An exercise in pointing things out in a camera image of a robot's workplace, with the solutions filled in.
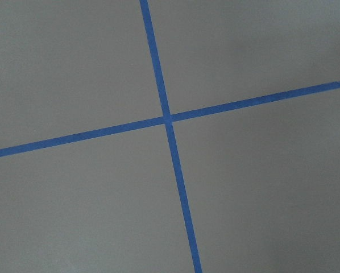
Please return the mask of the cross blue tape line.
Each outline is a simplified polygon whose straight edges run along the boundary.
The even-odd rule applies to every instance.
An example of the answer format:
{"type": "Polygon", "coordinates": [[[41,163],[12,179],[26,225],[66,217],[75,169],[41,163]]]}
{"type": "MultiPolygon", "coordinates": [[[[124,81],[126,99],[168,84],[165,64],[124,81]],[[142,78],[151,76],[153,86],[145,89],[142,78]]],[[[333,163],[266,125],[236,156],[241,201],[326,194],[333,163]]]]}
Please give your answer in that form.
{"type": "MultiPolygon", "coordinates": [[[[181,113],[176,113],[171,115],[171,120],[173,122],[183,121],[187,119],[203,117],[207,115],[222,113],[226,111],[232,111],[236,109],[242,109],[246,107],[252,107],[261,104],[267,104],[271,102],[287,100],[290,98],[307,96],[310,94],[327,92],[330,90],[340,89],[340,81],[329,82],[321,85],[310,86],[306,88],[300,88],[295,90],[290,90],[286,92],[274,93],[260,97],[249,98],[246,100],[240,100],[235,102],[229,102],[226,104],[209,106],[205,108],[200,108],[196,110],[184,111],[181,113]]],[[[156,117],[151,119],[145,119],[142,121],[135,121],[130,123],[125,123],[116,126],[110,126],[102,129],[90,130],[82,133],[71,134],[66,136],[60,136],[57,138],[41,140],[37,142],[31,142],[26,144],[21,144],[12,147],[0,148],[0,158],[5,156],[11,156],[15,154],[21,154],[29,151],[41,150],[45,148],[50,148],[54,146],[61,146],[64,144],[80,142],[84,140],[105,137],[113,134],[119,134],[127,131],[139,130],[147,127],[153,127],[157,125],[162,125],[165,122],[165,118],[156,117]]]]}

